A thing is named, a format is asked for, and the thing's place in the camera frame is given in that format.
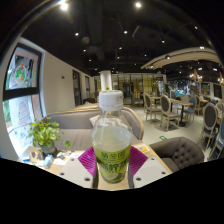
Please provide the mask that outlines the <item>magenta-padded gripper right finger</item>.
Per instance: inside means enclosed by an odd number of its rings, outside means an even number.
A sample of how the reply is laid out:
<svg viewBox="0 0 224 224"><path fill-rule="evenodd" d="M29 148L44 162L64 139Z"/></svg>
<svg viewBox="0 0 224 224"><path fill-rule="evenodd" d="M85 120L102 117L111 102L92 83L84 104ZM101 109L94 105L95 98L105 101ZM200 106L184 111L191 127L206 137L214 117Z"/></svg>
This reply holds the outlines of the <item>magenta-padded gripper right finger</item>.
<svg viewBox="0 0 224 224"><path fill-rule="evenodd" d="M137 148L131 147L128 166L130 188L140 188L170 174L156 156L147 157Z"/></svg>

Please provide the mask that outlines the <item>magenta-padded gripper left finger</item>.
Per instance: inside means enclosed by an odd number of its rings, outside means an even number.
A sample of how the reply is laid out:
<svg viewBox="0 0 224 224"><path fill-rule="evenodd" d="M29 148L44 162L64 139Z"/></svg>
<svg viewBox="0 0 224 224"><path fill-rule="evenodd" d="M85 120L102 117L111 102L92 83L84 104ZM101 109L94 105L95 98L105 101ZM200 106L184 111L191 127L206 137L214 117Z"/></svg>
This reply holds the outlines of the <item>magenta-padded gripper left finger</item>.
<svg viewBox="0 0 224 224"><path fill-rule="evenodd" d="M71 156L58 176L81 187L97 189L98 168L94 149L90 147L78 158Z"/></svg>

